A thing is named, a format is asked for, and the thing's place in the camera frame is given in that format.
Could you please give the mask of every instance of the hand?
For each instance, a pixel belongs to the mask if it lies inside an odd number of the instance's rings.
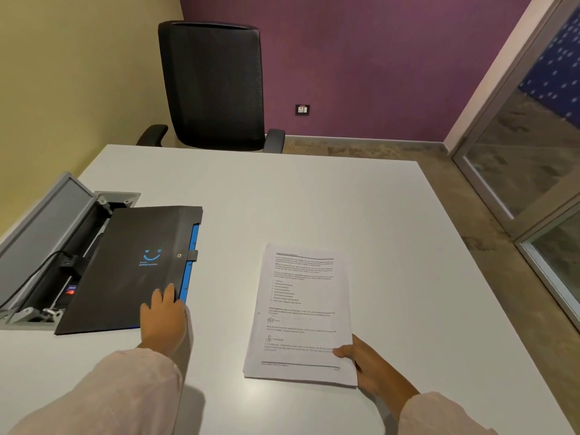
[[[419,391],[385,359],[353,334],[353,344],[332,350],[337,357],[348,357],[357,368],[359,388],[378,395],[395,420],[399,420],[405,403]]]
[[[151,297],[151,308],[141,304],[141,345],[170,356],[181,344],[187,331],[187,317],[182,300],[174,302],[175,286],[165,288],[163,297],[156,289]]]
[[[353,344],[334,348],[332,353],[340,358],[352,359],[357,368],[359,388],[373,395],[381,395],[388,363],[370,346],[353,334]]]

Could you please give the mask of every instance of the black folder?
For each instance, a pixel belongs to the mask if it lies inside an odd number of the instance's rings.
[[[116,209],[54,334],[138,328],[141,304],[171,282],[179,298],[201,217],[196,206]]]

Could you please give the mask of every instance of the glass panel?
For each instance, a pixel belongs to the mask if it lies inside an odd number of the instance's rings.
[[[517,216],[580,165],[580,9],[466,154]]]
[[[532,245],[580,301],[580,211],[532,241]]]

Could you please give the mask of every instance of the white desk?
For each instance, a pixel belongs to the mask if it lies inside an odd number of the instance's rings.
[[[204,207],[178,434],[197,433],[201,412],[204,434],[385,431],[358,390],[243,377],[268,241],[346,251],[354,333],[420,391],[501,435],[572,433],[415,162],[107,146],[80,178],[141,192],[138,206]],[[0,433],[138,342],[138,330],[0,332]]]

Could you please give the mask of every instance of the purple wall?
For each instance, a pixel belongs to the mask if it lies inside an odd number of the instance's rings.
[[[266,130],[443,141],[530,0],[181,2],[260,29]]]

